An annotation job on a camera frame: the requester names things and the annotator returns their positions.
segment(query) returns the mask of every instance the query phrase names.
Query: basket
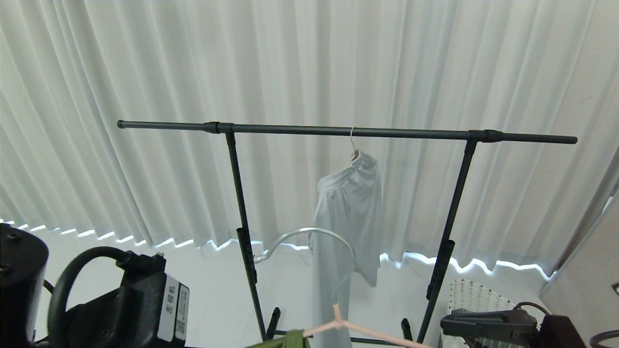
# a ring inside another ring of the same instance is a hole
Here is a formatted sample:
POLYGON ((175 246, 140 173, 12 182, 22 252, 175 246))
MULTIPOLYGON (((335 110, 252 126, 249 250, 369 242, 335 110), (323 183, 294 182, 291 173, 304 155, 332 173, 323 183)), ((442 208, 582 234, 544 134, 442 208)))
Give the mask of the basket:
MULTIPOLYGON (((448 314, 453 310, 467 310, 470 312, 511 310, 516 303, 510 302, 496 292, 483 285, 460 279, 450 286, 448 314)), ((441 341, 444 348, 468 348, 461 337, 447 336, 441 332, 441 341)), ((517 348, 517 344, 495 341, 492 339, 477 339, 482 346, 488 348, 517 348)))

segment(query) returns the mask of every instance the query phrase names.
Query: garment rack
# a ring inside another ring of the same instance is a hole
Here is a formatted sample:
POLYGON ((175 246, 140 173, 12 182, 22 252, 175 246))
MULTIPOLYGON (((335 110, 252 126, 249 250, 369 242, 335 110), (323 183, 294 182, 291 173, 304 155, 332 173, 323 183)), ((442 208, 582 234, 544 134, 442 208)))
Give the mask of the garment rack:
MULTIPOLYGON (((238 241, 241 248, 241 255, 245 264, 245 273, 249 283, 251 298, 254 303, 254 311, 258 320, 258 328, 263 341, 268 341, 274 335, 285 335, 286 331, 277 330, 277 323, 280 317, 279 308, 275 308, 271 315, 271 321, 268 328, 264 326, 262 318, 262 310, 260 308, 260 299, 256 284, 258 275, 254 265, 254 255, 251 248, 251 238, 249 236, 249 223, 247 221, 247 211, 245 209, 245 198, 243 196, 243 186, 241 184, 241 172, 238 165, 238 157, 236 154, 235 133, 262 133, 262 134, 305 134, 305 135, 321 135, 321 136, 357 136, 357 137, 393 137, 393 138, 408 138, 408 139, 448 139, 448 140, 465 140, 464 156, 460 166, 460 172, 456 181, 454 195, 451 199, 441 244, 436 255, 434 270, 430 279, 430 284, 426 292, 428 305, 417 342, 423 343, 425 334, 428 330, 430 318, 436 306, 441 285, 443 283, 445 273, 449 266, 451 253, 453 252, 455 242, 449 239, 451 229, 453 228, 456 219, 456 212, 462 197, 462 190, 466 181, 467 174, 475 147, 478 142, 500 142, 500 141, 519 141, 519 142, 543 142, 555 144, 575 144, 578 139, 573 136, 551 136, 541 134, 518 134, 518 133, 503 133, 495 130, 470 130, 470 131, 439 131, 425 129, 389 129, 389 128, 350 128, 350 127, 322 127, 322 126, 282 126, 282 125, 266 125, 266 124, 235 124, 224 122, 206 122, 206 123, 173 123, 173 122, 141 122, 141 121, 122 121, 117 123, 119 128, 146 128, 146 129, 176 129, 185 131, 205 131, 213 134, 225 134, 228 151, 230 153, 230 163, 232 165, 232 175, 236 189, 236 200, 241 216, 241 227, 236 230, 238 241)), ((406 339, 412 339, 410 325, 406 318, 401 322, 402 335, 406 339)), ((376 339, 366 339, 359 337, 351 337, 353 342, 363 342, 372 344, 384 344, 391 346, 392 344, 376 339)))

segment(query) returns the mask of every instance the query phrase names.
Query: white label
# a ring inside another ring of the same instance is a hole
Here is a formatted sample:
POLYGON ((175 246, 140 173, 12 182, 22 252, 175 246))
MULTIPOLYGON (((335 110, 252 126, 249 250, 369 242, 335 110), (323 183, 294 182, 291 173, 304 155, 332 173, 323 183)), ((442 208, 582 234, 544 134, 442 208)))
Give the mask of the white label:
POLYGON ((171 342, 174 337, 174 323, 176 321, 176 303, 178 301, 178 280, 170 277, 165 281, 163 291, 163 303, 161 315, 159 316, 159 330, 157 337, 164 341, 171 342))
POLYGON ((178 314, 176 315, 176 332, 177 338, 183 341, 187 340, 187 318, 189 316, 189 288, 181 284, 181 289, 178 293, 178 314))

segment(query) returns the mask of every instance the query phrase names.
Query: green garment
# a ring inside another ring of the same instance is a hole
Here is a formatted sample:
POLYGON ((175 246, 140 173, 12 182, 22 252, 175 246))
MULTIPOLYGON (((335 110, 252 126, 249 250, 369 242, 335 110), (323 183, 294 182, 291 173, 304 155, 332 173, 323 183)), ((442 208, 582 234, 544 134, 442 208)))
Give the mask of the green garment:
POLYGON ((247 348, 311 348, 307 338, 303 338, 303 330, 288 331, 286 337, 255 344, 247 348))

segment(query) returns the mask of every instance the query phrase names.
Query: curtain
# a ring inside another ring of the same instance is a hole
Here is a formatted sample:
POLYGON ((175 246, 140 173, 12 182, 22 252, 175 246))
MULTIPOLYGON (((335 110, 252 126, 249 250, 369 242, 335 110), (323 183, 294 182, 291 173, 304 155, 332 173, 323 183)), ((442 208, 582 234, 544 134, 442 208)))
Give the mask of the curtain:
MULTIPOLYGON (((0 2, 0 215, 150 245, 235 238, 224 136, 116 121, 497 129, 452 232, 460 264, 552 272, 619 147, 616 1, 0 2)), ((311 225, 347 137, 238 134, 253 240, 311 225)), ((383 251, 433 256, 464 142, 355 137, 383 251)), ((296 244, 304 244, 301 237, 296 244)))

